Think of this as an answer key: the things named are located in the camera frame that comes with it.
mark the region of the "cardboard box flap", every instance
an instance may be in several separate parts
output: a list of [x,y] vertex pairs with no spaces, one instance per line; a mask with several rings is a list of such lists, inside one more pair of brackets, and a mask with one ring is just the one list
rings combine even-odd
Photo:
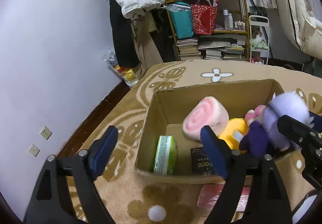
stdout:
[[168,124],[182,123],[206,96],[215,97],[228,111],[229,118],[243,118],[250,109],[267,104],[282,88],[273,79],[219,82],[165,90],[157,93]]

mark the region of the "electrical outlet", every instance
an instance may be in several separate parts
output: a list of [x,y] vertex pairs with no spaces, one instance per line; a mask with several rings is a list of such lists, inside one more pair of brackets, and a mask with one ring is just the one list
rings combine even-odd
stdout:
[[48,140],[49,137],[52,135],[52,132],[45,126],[40,132],[40,135],[43,136],[46,140]]
[[30,148],[29,148],[29,152],[30,152],[33,156],[37,157],[38,153],[40,152],[40,149],[38,149],[38,147],[37,147],[35,144],[33,144],[33,145],[31,145],[31,146],[30,146]]

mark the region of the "purple plush toy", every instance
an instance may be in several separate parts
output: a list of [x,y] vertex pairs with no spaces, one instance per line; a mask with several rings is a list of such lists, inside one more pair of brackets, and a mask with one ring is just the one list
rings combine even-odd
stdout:
[[277,128],[278,118],[285,114],[306,125],[310,125],[314,119],[310,118],[308,107],[296,92],[284,92],[277,97],[274,94],[263,112],[262,125],[268,133],[269,140],[280,151],[285,151],[290,147],[289,139]]
[[248,150],[255,157],[263,157],[267,153],[269,139],[263,126],[258,121],[253,121],[249,126],[249,132],[240,141],[239,149]]

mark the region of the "pink rolled towel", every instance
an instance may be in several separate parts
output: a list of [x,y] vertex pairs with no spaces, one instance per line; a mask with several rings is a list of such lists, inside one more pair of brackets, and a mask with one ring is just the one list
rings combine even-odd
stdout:
[[218,136],[225,130],[228,121],[228,112],[224,106],[214,97],[205,97],[185,118],[182,128],[186,137],[200,141],[203,126],[209,125]]

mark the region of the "black box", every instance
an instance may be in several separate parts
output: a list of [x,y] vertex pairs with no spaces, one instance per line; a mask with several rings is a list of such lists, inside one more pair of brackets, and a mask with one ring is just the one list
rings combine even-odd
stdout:
[[202,147],[191,149],[193,175],[215,175],[213,165]]

